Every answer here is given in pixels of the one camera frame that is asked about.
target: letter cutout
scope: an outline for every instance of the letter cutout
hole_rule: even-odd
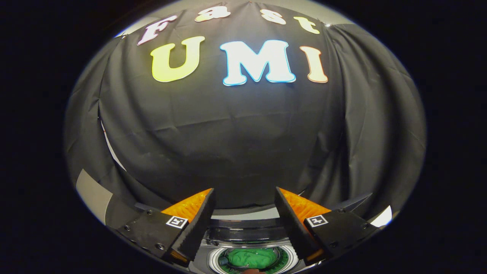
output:
[[[154,23],[146,28],[146,32],[144,33],[144,36],[142,36],[142,39],[137,43],[137,46],[142,45],[143,43],[150,41],[154,38],[156,38],[159,34],[156,33],[156,31],[163,31],[169,24],[168,21],[174,21],[176,20],[177,15],[173,15],[169,18],[166,18],[164,20],[161,20],[157,23]]]
[[[190,75],[200,63],[200,43],[203,36],[195,36],[181,41],[186,46],[186,61],[178,68],[169,67],[169,55],[174,44],[167,44],[154,49],[150,55],[152,60],[152,76],[159,82],[171,82]]]
[[[269,64],[269,73],[265,78],[272,83],[294,82],[296,76],[291,73],[287,60],[286,48],[288,43],[281,40],[267,40],[258,54],[242,41],[224,43],[220,49],[226,51],[228,76],[223,79],[225,86],[242,85],[247,77],[242,75],[242,65],[252,79],[258,82],[262,78],[264,69]]]
[[[211,7],[206,10],[202,10],[199,15],[194,19],[196,22],[203,22],[213,18],[223,18],[230,15],[225,6]]]
[[[302,50],[306,54],[306,58],[308,58],[308,79],[316,83],[328,82],[328,77],[323,72],[323,66],[321,65],[321,60],[319,59],[321,52],[315,48],[307,46],[301,46],[300,50]]]
[[[312,26],[316,26],[315,23],[310,22],[308,19],[304,17],[293,17],[294,19],[298,20],[301,27],[311,33],[319,34],[319,30],[314,29]]]
[[[282,19],[282,15],[280,15],[275,11],[263,9],[261,10],[261,13],[262,13],[262,17],[264,17],[267,21],[271,21],[281,25],[286,25],[286,21]]]

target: dark background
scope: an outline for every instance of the dark background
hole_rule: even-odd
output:
[[[415,79],[428,122],[424,170],[382,233],[315,273],[485,273],[480,224],[484,177],[482,8],[462,1],[325,2],[394,52]],[[61,150],[71,89],[91,56],[164,1],[4,3],[8,136],[2,273],[172,273],[98,223],[71,188]]]

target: green sponge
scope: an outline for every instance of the green sponge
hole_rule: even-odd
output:
[[[226,256],[234,266],[247,266],[257,269],[264,269],[277,260],[277,255],[272,251],[272,248],[234,249]]]

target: yellow letter u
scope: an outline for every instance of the yellow letter u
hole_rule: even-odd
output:
[[[152,76],[159,82],[171,82],[190,75],[200,63],[200,43],[203,36],[185,39],[181,44],[186,46],[186,61],[178,68],[169,67],[169,54],[175,44],[167,44],[154,49],[150,55],[152,60]]]

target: fisheye lens view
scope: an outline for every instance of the fisheye lens view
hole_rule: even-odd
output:
[[[193,274],[326,270],[401,212],[427,146],[379,39],[310,0],[161,5],[86,60],[63,152],[123,241]]]

